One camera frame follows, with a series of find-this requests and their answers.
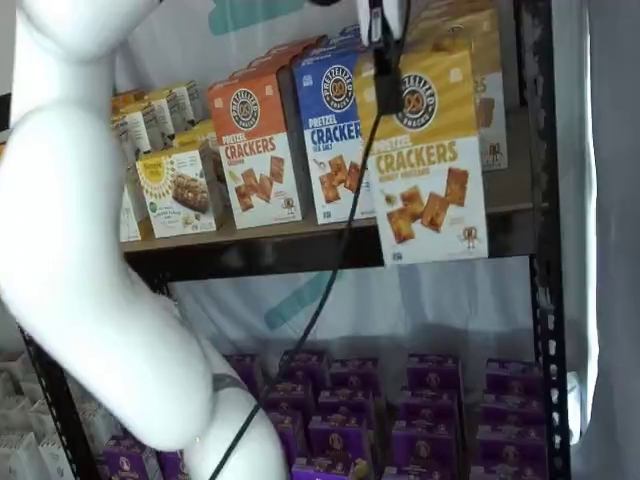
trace blue cracker box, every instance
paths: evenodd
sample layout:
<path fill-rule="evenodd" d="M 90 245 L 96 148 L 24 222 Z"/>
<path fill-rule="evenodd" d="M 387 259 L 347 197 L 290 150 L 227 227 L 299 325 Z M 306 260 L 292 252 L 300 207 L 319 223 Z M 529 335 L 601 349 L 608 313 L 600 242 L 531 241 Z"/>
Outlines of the blue cracker box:
<path fill-rule="evenodd" d="M 344 41 L 336 45 L 349 44 Z M 358 48 L 313 54 L 294 69 L 318 223 L 347 220 L 362 165 L 362 135 L 353 88 Z M 355 218 L 375 215 L 368 173 Z"/>
<path fill-rule="evenodd" d="M 505 395 L 542 396 L 542 369 L 534 362 L 490 358 L 487 360 L 487 390 Z"/>
<path fill-rule="evenodd" d="M 294 410 L 268 412 L 267 415 L 276 432 L 278 432 L 287 463 L 289 467 L 292 467 L 296 458 L 306 457 L 309 454 L 307 440 L 304 435 L 302 415 Z"/>
<path fill-rule="evenodd" d="M 375 469 L 364 417 L 357 415 L 317 415 L 309 423 L 309 443 L 315 456 L 348 456 L 357 478 L 373 479 Z"/>
<path fill-rule="evenodd" d="M 524 463 L 546 464 L 547 442 L 544 427 L 482 424 L 478 427 L 478 458 L 510 466 Z"/>
<path fill-rule="evenodd" d="M 543 426 L 544 404 L 538 397 L 485 392 L 480 404 L 480 418 L 495 424 Z"/>

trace shelf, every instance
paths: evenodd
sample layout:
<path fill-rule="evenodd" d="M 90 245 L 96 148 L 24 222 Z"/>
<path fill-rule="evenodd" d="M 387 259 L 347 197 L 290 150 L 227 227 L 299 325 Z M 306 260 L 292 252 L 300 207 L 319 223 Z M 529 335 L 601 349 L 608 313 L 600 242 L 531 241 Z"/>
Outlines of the shelf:
<path fill-rule="evenodd" d="M 508 125 L 509 168 L 484 174 L 491 257 L 534 251 L 526 111 L 509 114 Z M 146 278 L 157 272 L 168 281 L 317 271 L 335 262 L 343 227 L 317 225 L 310 212 L 299 222 L 236 230 L 229 214 L 216 232 L 130 242 L 123 250 L 136 271 L 150 275 Z M 354 222 L 343 268 L 382 265 L 375 221 Z"/>

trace pretzel crackers box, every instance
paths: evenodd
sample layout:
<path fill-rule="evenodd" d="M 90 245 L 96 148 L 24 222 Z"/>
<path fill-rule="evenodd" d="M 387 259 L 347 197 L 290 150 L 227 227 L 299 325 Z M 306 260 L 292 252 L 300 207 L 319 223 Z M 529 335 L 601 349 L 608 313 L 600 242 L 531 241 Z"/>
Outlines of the pretzel crackers box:
<path fill-rule="evenodd" d="M 469 43 L 414 42 L 400 62 L 404 109 L 383 116 L 369 158 L 385 264 L 487 257 Z M 363 139 L 377 112 L 373 62 L 357 67 Z"/>
<path fill-rule="evenodd" d="M 286 56 L 209 89 L 237 228 L 301 220 L 306 159 Z"/>
<path fill-rule="evenodd" d="M 359 52 L 334 50 L 303 60 L 295 69 L 318 223 L 349 217 L 362 167 L 360 120 L 353 90 Z M 364 173 L 355 218 L 375 215 Z"/>

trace orange cracker box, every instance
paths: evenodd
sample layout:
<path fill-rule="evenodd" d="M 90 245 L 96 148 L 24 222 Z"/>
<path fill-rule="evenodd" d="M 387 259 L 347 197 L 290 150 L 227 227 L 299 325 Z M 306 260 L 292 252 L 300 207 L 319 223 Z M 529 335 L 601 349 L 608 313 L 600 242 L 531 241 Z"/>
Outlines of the orange cracker box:
<path fill-rule="evenodd" d="M 238 72 L 208 96 L 236 227 L 301 220 L 307 160 L 288 62 Z"/>
<path fill-rule="evenodd" d="M 470 44 L 444 40 L 407 44 L 404 109 L 382 117 L 369 157 L 387 265 L 488 255 Z M 366 141 L 377 112 L 369 55 L 355 91 Z"/>

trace yellow cracker box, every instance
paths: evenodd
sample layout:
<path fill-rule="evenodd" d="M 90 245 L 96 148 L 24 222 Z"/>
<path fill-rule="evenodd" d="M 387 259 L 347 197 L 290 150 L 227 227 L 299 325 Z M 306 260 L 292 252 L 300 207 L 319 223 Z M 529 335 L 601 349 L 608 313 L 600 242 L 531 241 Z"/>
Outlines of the yellow cracker box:
<path fill-rule="evenodd" d="M 448 40 L 407 46 L 404 109 L 382 117 L 369 157 L 387 265 L 488 254 L 471 53 L 468 42 Z M 377 112 L 369 55 L 355 91 L 365 140 Z"/>
<path fill-rule="evenodd" d="M 198 144 L 145 155 L 136 165 L 156 238 L 220 227 L 220 185 L 206 178 Z"/>
<path fill-rule="evenodd" d="M 408 38 L 433 37 L 444 31 L 465 35 L 472 42 L 482 167 L 505 169 L 509 158 L 498 12 L 483 0 L 456 3 L 443 11 L 429 8 L 412 22 Z"/>

